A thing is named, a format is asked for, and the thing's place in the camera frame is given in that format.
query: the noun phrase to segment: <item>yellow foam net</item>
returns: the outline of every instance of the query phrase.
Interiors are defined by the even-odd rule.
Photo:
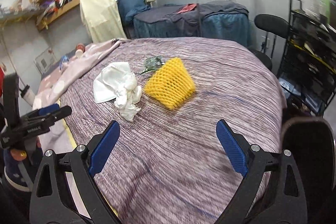
[[[195,91],[195,84],[182,60],[175,57],[156,71],[148,80],[144,91],[169,109],[174,109]]]

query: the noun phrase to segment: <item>crumpled tissue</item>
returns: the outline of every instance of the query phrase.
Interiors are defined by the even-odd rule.
[[[96,104],[115,99],[115,107],[127,121],[132,122],[141,110],[135,104],[141,99],[142,88],[128,62],[114,62],[103,68],[93,82],[93,93]]]

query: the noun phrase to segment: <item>wire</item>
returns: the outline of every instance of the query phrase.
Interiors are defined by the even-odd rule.
[[[12,61],[12,58],[11,58],[11,56],[10,56],[10,54],[9,54],[9,51],[8,51],[8,49],[7,49],[7,45],[6,45],[6,42],[5,42],[5,38],[4,38],[4,36],[3,36],[3,31],[0,31],[0,33],[1,33],[1,41],[2,41],[2,43],[3,43],[3,45],[4,45],[4,47],[5,47],[5,51],[6,51],[7,55],[8,55],[9,62],[11,63],[11,65],[12,65],[14,71],[16,72],[17,76],[19,77],[19,80],[21,81],[21,83],[23,84],[23,86],[26,86],[26,84],[22,81],[20,75],[18,74],[17,69],[16,69],[16,67],[15,67],[15,65],[14,65],[14,63],[13,63],[13,61]]]

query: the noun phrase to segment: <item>metal screw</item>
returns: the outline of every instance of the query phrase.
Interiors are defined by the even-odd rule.
[[[47,151],[45,152],[45,155],[46,155],[47,157],[50,157],[52,154],[53,154],[53,151],[52,151],[52,150],[47,150]]]
[[[287,157],[289,157],[289,156],[292,154],[292,152],[289,151],[289,150],[287,150],[287,149],[284,150],[283,153],[284,153]]]
[[[258,151],[260,150],[260,147],[259,147],[259,145],[253,144],[253,145],[251,145],[251,149],[252,149],[253,151],[258,152]]]
[[[82,151],[84,151],[84,150],[85,150],[85,148],[86,148],[86,146],[85,146],[85,145],[83,145],[83,144],[80,144],[79,146],[77,146],[76,150],[77,150],[78,152],[82,152]]]

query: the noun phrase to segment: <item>hand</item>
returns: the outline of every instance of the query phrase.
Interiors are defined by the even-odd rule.
[[[38,148],[41,148],[41,143],[40,143],[40,139],[39,139],[39,137],[37,137],[36,146],[37,146]],[[15,148],[12,148],[12,149],[10,150],[10,154],[11,154],[11,156],[13,157],[13,159],[14,159],[14,160],[17,160],[17,161],[22,161],[22,160],[24,160],[25,158],[27,158],[27,153],[26,153],[26,151],[18,150],[18,149],[15,149]]]

